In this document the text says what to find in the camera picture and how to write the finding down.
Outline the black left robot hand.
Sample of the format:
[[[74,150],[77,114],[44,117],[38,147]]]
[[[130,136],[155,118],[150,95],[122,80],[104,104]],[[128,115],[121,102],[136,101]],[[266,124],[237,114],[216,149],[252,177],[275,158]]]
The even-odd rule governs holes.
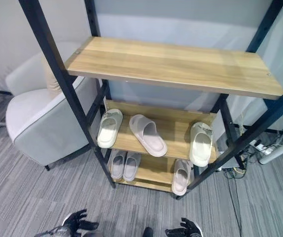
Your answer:
[[[76,236],[78,230],[94,231],[98,228],[98,222],[90,222],[85,220],[87,217],[87,209],[83,209],[69,214],[63,221],[62,226],[68,228],[71,236]]]

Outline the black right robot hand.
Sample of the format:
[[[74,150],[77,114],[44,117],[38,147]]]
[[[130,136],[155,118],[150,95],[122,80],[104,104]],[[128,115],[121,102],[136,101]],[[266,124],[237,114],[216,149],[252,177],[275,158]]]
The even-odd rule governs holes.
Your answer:
[[[199,225],[187,218],[182,217],[180,228],[166,229],[167,237],[203,237],[203,232]]]

